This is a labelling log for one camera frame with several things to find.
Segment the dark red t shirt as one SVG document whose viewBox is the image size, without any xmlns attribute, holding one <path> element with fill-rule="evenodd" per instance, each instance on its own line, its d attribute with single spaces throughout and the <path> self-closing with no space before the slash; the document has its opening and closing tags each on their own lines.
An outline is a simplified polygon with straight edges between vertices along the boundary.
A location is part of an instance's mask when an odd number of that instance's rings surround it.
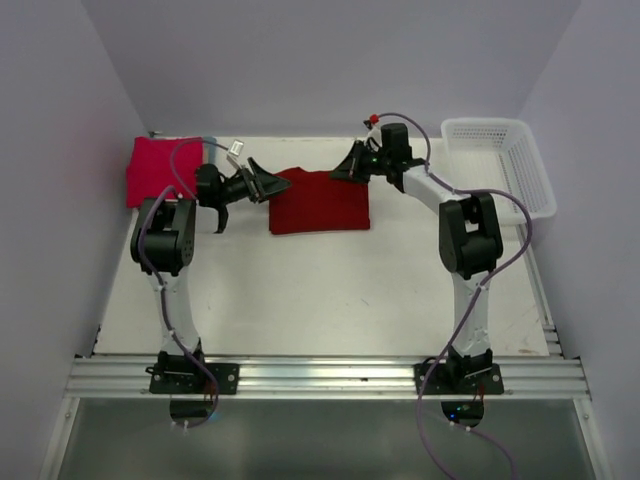
<svg viewBox="0 0 640 480">
<path fill-rule="evenodd" d="M 269 231 L 291 235 L 334 231 L 369 230 L 369 190 L 330 178 L 328 171 L 300 167 L 277 173 L 291 186 L 269 201 Z"/>
</svg>

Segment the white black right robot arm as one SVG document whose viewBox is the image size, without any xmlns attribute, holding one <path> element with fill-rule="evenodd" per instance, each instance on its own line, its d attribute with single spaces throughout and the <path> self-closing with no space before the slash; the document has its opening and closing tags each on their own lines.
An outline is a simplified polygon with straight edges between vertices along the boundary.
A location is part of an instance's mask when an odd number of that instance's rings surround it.
<svg viewBox="0 0 640 480">
<path fill-rule="evenodd" d="M 504 246 L 495 202 L 489 193 L 460 193 L 413 154 L 403 123 L 365 120 L 367 136 L 353 143 L 331 171 L 334 180 L 366 184 L 381 176 L 438 217 L 439 257 L 454 288 L 454 326 L 443 352 L 415 365 L 416 389 L 426 394 L 463 394 L 492 376 L 489 338 L 489 275 Z"/>
</svg>

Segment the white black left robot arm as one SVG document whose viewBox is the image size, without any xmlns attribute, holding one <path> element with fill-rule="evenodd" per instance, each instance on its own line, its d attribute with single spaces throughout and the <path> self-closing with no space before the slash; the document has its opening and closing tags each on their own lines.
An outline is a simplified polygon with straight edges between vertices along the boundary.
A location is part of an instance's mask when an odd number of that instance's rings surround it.
<svg viewBox="0 0 640 480">
<path fill-rule="evenodd" d="M 130 253 L 154 291 L 162 343 L 150 375 L 150 392 L 163 395 L 233 395 L 240 367 L 236 363 L 206 360 L 191 312 L 189 267 L 195 254 L 196 215 L 199 206 L 217 213 L 215 232 L 225 231 L 232 203 L 263 203 L 284 193 L 291 182 L 263 169 L 254 159 L 227 177 L 217 166 L 204 164 L 195 171 L 193 199 L 171 200 L 166 188 L 143 201 L 131 236 Z"/>
</svg>

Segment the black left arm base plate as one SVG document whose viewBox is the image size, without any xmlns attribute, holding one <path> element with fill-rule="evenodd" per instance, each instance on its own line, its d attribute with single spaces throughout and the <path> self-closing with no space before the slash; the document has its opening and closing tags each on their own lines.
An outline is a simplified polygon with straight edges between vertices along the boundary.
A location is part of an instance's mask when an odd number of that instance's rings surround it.
<svg viewBox="0 0 640 480">
<path fill-rule="evenodd" d="M 210 374 L 206 375 L 190 362 L 179 360 L 177 364 L 148 366 L 145 372 L 151 376 L 149 391 L 152 394 L 235 395 L 240 379 L 240 365 L 236 363 L 206 362 Z"/>
</svg>

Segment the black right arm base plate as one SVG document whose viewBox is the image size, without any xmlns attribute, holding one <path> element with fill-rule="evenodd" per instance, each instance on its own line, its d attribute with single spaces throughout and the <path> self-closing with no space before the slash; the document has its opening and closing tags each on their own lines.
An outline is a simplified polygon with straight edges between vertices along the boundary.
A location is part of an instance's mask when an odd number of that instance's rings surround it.
<svg viewBox="0 0 640 480">
<path fill-rule="evenodd" d="M 505 387 L 498 364 L 467 377 L 455 377 L 444 363 L 438 364 L 424 387 L 424 395 L 502 395 Z"/>
</svg>

